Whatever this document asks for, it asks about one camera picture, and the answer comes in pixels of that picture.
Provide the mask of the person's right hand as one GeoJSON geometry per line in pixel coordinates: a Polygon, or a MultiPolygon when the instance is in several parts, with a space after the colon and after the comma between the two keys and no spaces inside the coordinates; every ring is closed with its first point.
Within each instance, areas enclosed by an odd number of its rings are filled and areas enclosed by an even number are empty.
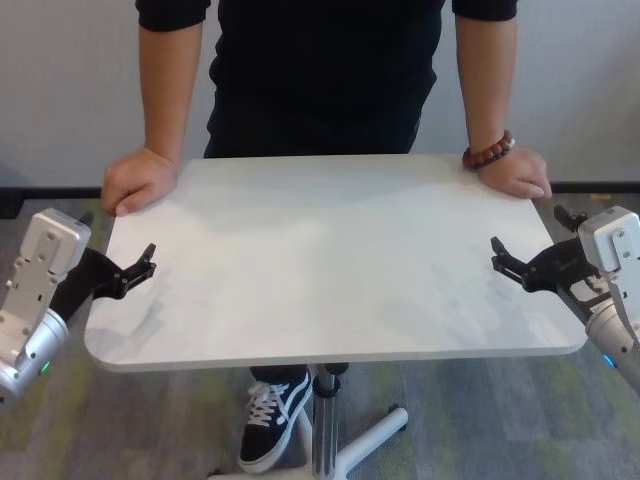
{"type": "Polygon", "coordinates": [[[103,210],[113,217],[143,210],[175,188],[180,166],[146,147],[115,160],[104,174],[103,210]]]}

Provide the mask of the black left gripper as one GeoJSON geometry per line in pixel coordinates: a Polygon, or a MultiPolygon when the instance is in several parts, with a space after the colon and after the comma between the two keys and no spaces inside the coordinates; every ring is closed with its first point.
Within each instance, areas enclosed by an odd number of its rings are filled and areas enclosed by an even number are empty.
{"type": "MultiPolygon", "coordinates": [[[[91,211],[79,219],[87,227],[91,227],[93,221],[91,211]]],[[[87,298],[123,299],[130,290],[154,275],[155,250],[156,245],[150,243],[134,264],[121,269],[106,255],[87,248],[78,265],[56,288],[49,308],[64,321],[69,321],[87,298]]]]}

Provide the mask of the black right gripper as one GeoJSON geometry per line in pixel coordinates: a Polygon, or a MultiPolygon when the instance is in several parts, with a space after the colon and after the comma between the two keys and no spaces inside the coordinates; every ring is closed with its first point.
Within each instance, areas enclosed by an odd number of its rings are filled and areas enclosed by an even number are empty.
{"type": "MultiPolygon", "coordinates": [[[[555,220],[569,232],[576,234],[585,221],[585,213],[571,213],[562,205],[553,209],[555,220]]],[[[567,293],[575,283],[596,274],[584,254],[578,238],[561,241],[537,254],[528,263],[512,256],[496,237],[490,239],[493,269],[520,284],[527,292],[550,291],[567,293]]]]}

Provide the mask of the person's left hand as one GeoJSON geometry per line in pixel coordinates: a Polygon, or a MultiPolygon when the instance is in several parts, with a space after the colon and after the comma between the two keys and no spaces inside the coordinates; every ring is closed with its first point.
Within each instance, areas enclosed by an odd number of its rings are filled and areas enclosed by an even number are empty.
{"type": "Polygon", "coordinates": [[[524,147],[514,147],[505,156],[480,168],[478,177],[488,187],[513,197],[545,200],[552,196],[546,161],[524,147]]]}

